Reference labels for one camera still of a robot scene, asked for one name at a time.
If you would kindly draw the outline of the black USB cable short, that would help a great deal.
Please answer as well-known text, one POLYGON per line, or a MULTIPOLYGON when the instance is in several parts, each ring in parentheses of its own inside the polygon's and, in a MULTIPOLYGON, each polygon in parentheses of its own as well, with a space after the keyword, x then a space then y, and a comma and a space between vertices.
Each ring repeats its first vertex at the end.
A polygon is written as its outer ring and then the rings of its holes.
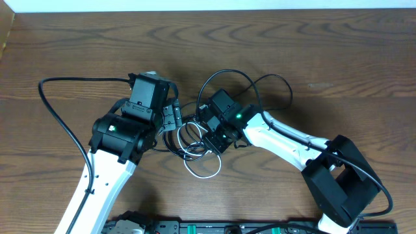
POLYGON ((207 128, 197 121, 195 114, 184 115, 182 124, 174 131, 163 133, 162 143, 168 152, 185 162, 198 161, 211 152, 202 142, 207 128))

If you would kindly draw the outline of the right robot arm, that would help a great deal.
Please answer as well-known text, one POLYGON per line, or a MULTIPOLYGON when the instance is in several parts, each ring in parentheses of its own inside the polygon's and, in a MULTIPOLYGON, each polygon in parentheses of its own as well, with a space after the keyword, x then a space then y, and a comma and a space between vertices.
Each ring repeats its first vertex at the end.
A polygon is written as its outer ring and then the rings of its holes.
POLYGON ((242 140, 268 150, 301 171, 318 208, 318 229, 348 233, 381 191, 380 178, 356 145, 343 135, 333 140, 307 135, 277 121, 257 105, 242 107, 220 89, 198 108, 209 130, 203 142, 216 154, 242 140))

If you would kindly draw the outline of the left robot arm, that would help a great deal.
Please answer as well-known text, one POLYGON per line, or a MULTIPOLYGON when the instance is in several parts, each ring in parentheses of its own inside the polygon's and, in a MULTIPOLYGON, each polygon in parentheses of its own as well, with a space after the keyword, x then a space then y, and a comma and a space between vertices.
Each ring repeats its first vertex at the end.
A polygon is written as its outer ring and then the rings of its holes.
POLYGON ((130 97, 93 124, 87 162, 57 233, 100 233, 142 155, 181 124, 173 82, 151 71, 129 74, 129 86, 130 97))

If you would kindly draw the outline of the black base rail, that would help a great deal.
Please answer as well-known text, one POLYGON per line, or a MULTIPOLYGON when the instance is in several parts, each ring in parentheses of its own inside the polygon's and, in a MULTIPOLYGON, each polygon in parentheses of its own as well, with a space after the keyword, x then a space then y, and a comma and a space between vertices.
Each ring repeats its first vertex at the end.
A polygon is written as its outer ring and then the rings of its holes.
POLYGON ((108 221, 102 233, 115 234, 227 234, 268 233, 301 234, 319 233, 318 224, 312 220, 290 220, 288 222, 191 222, 178 218, 158 217, 152 219, 138 212, 128 211, 117 219, 108 221))

